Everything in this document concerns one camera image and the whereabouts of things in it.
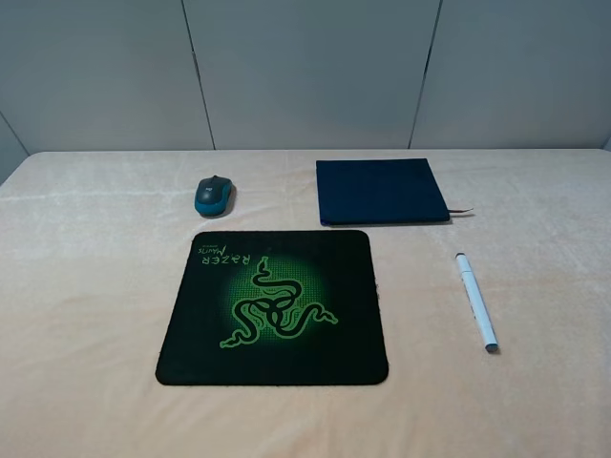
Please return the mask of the black green snake mouse pad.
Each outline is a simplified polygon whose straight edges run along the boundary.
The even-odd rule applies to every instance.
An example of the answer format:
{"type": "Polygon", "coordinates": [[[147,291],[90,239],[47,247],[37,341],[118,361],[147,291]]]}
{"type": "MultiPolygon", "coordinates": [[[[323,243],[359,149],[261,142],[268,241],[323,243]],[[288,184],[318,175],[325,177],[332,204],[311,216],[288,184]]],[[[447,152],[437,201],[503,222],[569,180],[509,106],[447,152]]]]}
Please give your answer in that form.
{"type": "Polygon", "coordinates": [[[378,385],[389,374],[369,237],[197,234],[159,353],[163,385],[378,385]]]}

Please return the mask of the dark blue notebook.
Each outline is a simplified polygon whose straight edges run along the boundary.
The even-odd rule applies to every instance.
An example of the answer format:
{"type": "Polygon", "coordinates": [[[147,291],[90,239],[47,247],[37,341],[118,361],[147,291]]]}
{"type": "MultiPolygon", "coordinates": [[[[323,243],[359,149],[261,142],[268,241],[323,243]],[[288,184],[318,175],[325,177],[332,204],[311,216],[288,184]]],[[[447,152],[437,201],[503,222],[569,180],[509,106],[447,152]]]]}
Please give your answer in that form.
{"type": "Polygon", "coordinates": [[[445,223],[448,208],[425,158],[318,160],[320,222],[325,226],[445,223]]]}

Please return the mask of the beige table cloth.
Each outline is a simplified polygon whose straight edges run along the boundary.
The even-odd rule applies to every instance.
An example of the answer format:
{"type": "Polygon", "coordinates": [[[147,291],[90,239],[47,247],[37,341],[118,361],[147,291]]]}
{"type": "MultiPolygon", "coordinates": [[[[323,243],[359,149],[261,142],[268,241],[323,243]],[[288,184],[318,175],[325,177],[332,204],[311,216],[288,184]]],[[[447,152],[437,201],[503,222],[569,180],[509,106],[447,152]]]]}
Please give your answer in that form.
{"type": "Polygon", "coordinates": [[[168,387],[192,238],[314,230],[319,159],[399,150],[38,153],[1,188],[5,457],[606,457],[610,155],[422,152],[448,225],[372,227],[390,362],[356,387],[168,387]],[[199,182],[234,189],[194,207],[199,182]],[[489,354],[464,253],[499,350],[489,354]]]}

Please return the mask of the white marker pen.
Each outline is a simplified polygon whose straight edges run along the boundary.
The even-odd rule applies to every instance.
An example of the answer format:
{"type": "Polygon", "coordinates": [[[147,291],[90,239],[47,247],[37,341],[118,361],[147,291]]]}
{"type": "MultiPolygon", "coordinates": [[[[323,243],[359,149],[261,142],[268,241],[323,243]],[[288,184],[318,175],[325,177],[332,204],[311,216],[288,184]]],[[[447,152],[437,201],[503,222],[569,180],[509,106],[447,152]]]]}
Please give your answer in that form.
{"type": "Polygon", "coordinates": [[[498,342],[474,271],[464,253],[457,253],[455,259],[484,348],[487,353],[496,354],[499,350],[498,342]]]}

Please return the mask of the blue and grey computer mouse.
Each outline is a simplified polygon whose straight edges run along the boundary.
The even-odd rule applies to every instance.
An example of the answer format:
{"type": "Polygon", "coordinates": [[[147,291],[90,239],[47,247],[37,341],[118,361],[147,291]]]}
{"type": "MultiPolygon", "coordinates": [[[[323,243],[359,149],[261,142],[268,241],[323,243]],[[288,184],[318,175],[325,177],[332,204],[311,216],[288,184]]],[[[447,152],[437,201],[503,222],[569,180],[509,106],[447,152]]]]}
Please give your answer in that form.
{"type": "Polygon", "coordinates": [[[211,176],[202,179],[194,198],[194,207],[205,218],[224,214],[229,206],[234,185],[227,177],[211,176]]]}

